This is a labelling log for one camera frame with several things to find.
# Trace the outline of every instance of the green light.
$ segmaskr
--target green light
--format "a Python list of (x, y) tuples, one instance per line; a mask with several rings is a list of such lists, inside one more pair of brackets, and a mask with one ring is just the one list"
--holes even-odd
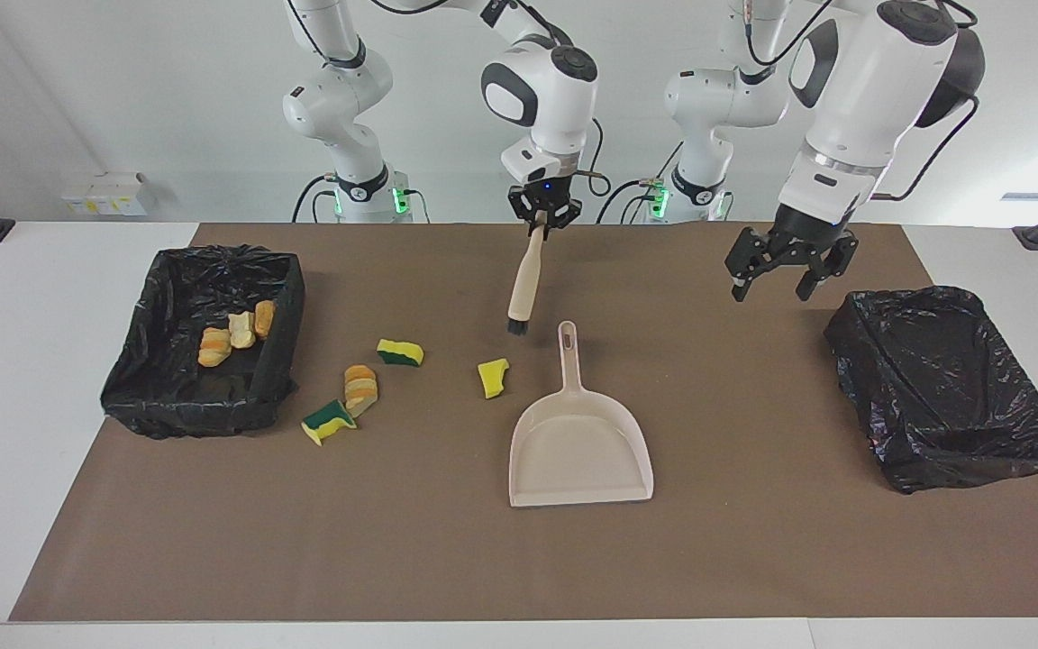
[(668, 192), (666, 188), (659, 188), (659, 193), (655, 196), (655, 201), (652, 202), (652, 218), (655, 218), (656, 221), (663, 218), (663, 214), (666, 213), (666, 202), (671, 198), (672, 192)]
[(407, 196), (404, 196), (403, 190), (399, 188), (391, 188), (391, 193), (394, 195), (394, 210), (397, 213), (406, 214), (411, 209), (411, 201), (408, 200)]

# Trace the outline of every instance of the dustpan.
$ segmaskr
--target dustpan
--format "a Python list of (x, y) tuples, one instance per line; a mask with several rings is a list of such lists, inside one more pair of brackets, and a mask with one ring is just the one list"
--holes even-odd
[(579, 339), (559, 324), (564, 389), (523, 411), (511, 438), (512, 507), (648, 501), (655, 489), (647, 442), (631, 412), (585, 390)]

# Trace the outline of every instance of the white table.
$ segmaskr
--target white table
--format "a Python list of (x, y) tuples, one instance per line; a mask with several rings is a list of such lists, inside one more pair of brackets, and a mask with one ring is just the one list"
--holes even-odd
[[(1038, 646), (1038, 619), (5, 624), (102, 424), (99, 389), (146, 268), (195, 228), (20, 222), (0, 245), (0, 646)], [(1005, 229), (906, 231), (936, 283), (983, 298), (1038, 386), (1038, 253)]]

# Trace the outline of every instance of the sponge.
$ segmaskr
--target sponge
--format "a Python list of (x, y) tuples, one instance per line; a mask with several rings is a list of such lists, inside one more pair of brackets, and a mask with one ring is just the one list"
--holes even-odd
[(355, 425), (355, 420), (338, 400), (326, 404), (322, 410), (313, 414), (306, 415), (302, 427), (304, 427), (306, 435), (310, 436), (310, 439), (319, 447), (323, 447), (323, 440), (334, 435), (342, 428), (358, 428)]
[(502, 374), (511, 369), (507, 358), (490, 362), (480, 362), (479, 379), (483, 381), (483, 394), (494, 399), (502, 394)]
[(424, 348), (416, 344), (397, 344), (394, 341), (386, 339), (380, 340), (379, 348), (376, 348), (383, 362), (388, 366), (411, 366), (419, 367), (424, 364)]
[(347, 367), (343, 379), (347, 412), (350, 412), (351, 416), (359, 416), (367, 407), (374, 406), (375, 402), (379, 401), (379, 382), (371, 367)]

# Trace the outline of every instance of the black trash bag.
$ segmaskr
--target black trash bag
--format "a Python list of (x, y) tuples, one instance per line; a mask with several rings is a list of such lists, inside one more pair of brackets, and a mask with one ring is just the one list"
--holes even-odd
[[(275, 300), (265, 341), (198, 366), (202, 329), (228, 313)], [(294, 390), (291, 361), (304, 308), (299, 258), (263, 247), (160, 250), (119, 360), (103, 387), (103, 410), (148, 438), (235, 435), (271, 427)]]
[(1038, 474), (1038, 391), (973, 293), (849, 293), (824, 336), (897, 490)]

